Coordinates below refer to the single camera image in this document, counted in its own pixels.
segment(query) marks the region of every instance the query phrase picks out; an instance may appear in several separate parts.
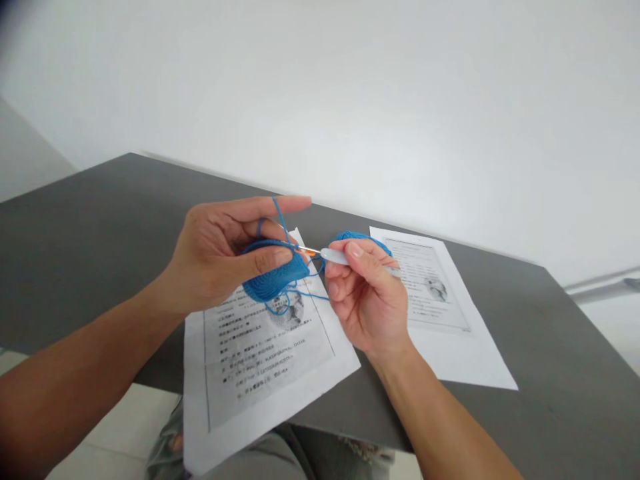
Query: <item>table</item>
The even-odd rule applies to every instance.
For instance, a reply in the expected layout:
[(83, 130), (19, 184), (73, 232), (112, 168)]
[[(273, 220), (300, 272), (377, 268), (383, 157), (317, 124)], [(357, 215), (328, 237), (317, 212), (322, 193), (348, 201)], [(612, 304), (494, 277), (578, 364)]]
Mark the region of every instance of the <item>table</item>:
[[(187, 210), (272, 192), (127, 154), (0, 205), (0, 346), (32, 354), (132, 296), (169, 261)], [(318, 205), (308, 245), (369, 226)], [(638, 478), (640, 379), (544, 268), (445, 242), (520, 390), (445, 382), (526, 478)], [(136, 382), (181, 393), (178, 328)], [(366, 358), (292, 422), (411, 446)]]

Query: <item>fingernail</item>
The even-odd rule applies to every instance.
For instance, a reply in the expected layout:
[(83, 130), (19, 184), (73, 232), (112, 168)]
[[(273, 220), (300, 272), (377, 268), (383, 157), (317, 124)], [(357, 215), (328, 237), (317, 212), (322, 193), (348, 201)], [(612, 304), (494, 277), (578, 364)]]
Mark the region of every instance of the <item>fingernail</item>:
[(330, 283), (329, 284), (329, 296), (331, 298), (336, 298), (338, 296), (338, 290), (340, 290), (338, 288), (338, 286), (335, 283)]
[(289, 263), (291, 260), (293, 260), (293, 252), (289, 249), (278, 249), (275, 252), (275, 264), (278, 267), (281, 267), (282, 265)]
[(358, 258), (360, 255), (362, 255), (362, 248), (360, 248), (360, 245), (358, 245), (356, 242), (349, 242), (349, 252), (354, 257)]

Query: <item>yarn ball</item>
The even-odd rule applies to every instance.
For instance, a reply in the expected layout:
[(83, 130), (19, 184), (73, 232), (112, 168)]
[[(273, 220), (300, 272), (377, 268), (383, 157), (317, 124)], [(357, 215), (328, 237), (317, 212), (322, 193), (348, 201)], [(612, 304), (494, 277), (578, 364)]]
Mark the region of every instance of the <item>yarn ball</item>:
[(342, 232), (340, 234), (338, 234), (338, 236), (335, 238), (336, 240), (347, 240), (347, 239), (353, 239), (353, 238), (358, 238), (358, 239), (364, 239), (364, 240), (373, 240), (374, 242), (376, 242), (376, 244), (378, 244), (378, 247), (382, 248), (382, 250), (384, 250), (386, 252), (386, 254), (390, 257), (393, 256), (393, 254), (391, 253), (391, 250), (389, 250), (389, 248), (382, 242), (376, 240), (376, 239), (372, 239), (370, 236), (368, 235), (363, 235), (362, 233), (359, 232), (352, 232), (352, 231), (346, 231), (346, 232)]
[[(248, 253), (262, 247), (292, 248), (289, 243), (278, 240), (258, 240), (250, 244), (243, 253)], [(281, 267), (266, 272), (263, 275), (247, 280), (242, 284), (247, 295), (256, 302), (266, 303), (280, 296), (288, 284), (309, 276), (309, 267), (302, 255), (293, 252), (293, 259)]]

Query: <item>crochet pattern sheet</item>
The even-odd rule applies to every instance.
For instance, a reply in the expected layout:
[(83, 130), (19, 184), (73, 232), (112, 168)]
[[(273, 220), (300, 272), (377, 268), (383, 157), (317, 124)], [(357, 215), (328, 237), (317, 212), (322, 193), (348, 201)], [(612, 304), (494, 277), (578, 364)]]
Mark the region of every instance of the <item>crochet pattern sheet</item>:
[(398, 260), (409, 295), (409, 335), (440, 380), (518, 390), (446, 245), (371, 227)]
[[(298, 290), (309, 292), (303, 281)], [(209, 431), (335, 356), (315, 306), (326, 300), (290, 293), (289, 301), (269, 302), (272, 313), (238, 287), (202, 312)]]
[[(291, 236), (304, 245), (299, 232)], [(298, 292), (326, 296), (318, 277)], [(185, 465), (203, 475), (360, 367), (329, 302), (300, 293), (264, 304), (239, 287), (185, 321)]]

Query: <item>hand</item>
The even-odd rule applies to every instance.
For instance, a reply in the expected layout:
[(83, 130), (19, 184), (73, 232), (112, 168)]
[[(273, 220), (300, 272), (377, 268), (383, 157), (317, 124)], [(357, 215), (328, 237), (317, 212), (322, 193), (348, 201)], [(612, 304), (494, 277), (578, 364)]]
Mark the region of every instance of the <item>hand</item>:
[(331, 306), (349, 341), (376, 361), (406, 350), (407, 290), (383, 268), (397, 268), (397, 262), (371, 240), (340, 240), (329, 248), (344, 251), (349, 261), (327, 262), (325, 272)]
[[(277, 200), (282, 213), (311, 204), (310, 197)], [(202, 203), (189, 210), (171, 262), (148, 286), (159, 308), (185, 316), (212, 308), (243, 282), (290, 262), (293, 252), (285, 247), (264, 247), (241, 255), (256, 240), (262, 218), (262, 237), (286, 241), (284, 229), (267, 218), (274, 215), (277, 210), (270, 197)]]

